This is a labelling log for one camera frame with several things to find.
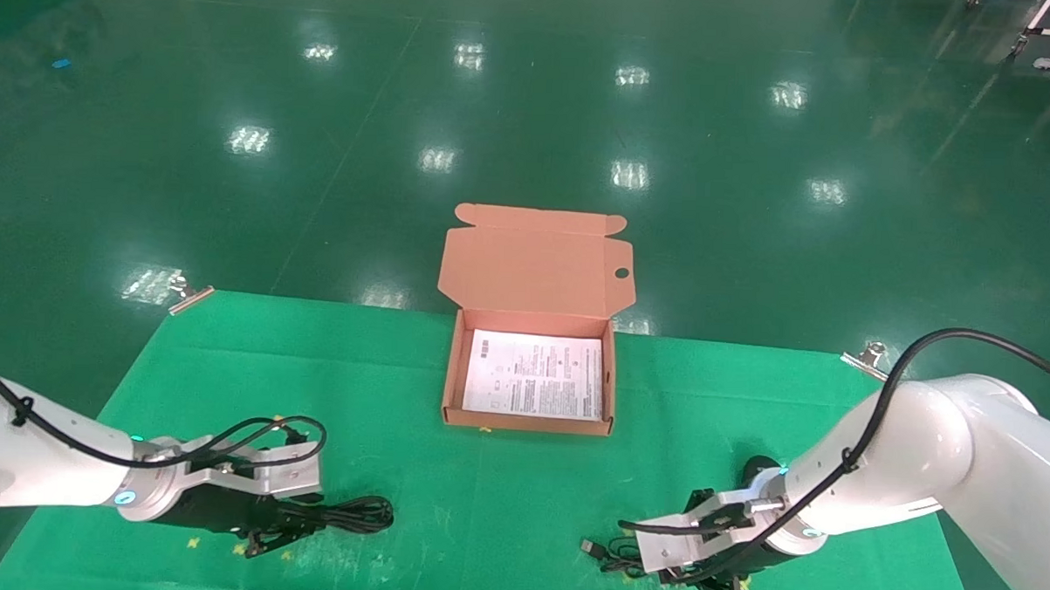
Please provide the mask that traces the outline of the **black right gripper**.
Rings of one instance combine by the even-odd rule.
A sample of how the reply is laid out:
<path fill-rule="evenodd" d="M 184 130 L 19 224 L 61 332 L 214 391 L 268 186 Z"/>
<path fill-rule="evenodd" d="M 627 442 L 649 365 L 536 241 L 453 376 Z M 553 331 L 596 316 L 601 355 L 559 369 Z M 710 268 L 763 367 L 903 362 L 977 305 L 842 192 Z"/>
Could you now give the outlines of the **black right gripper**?
<path fill-rule="evenodd" d="M 746 512 L 746 501 L 734 491 L 693 491 L 685 515 L 702 529 L 696 535 L 697 556 L 684 566 L 663 568 L 658 572 L 663 586 L 749 590 L 752 574 L 798 559 L 799 542 L 783 529 L 757 539 L 779 514 Z"/>

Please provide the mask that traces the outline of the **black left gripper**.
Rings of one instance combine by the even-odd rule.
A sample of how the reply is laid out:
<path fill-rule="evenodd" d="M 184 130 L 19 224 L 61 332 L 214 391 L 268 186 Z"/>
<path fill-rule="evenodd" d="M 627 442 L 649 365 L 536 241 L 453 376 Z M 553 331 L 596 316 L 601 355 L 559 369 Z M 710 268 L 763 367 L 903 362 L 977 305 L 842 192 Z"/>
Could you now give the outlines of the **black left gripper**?
<path fill-rule="evenodd" d="M 326 523 L 326 496 L 273 498 L 219 486 L 183 491 L 171 508 L 149 522 L 244 538 L 244 557 L 264 556 L 296 541 L 284 522 Z"/>

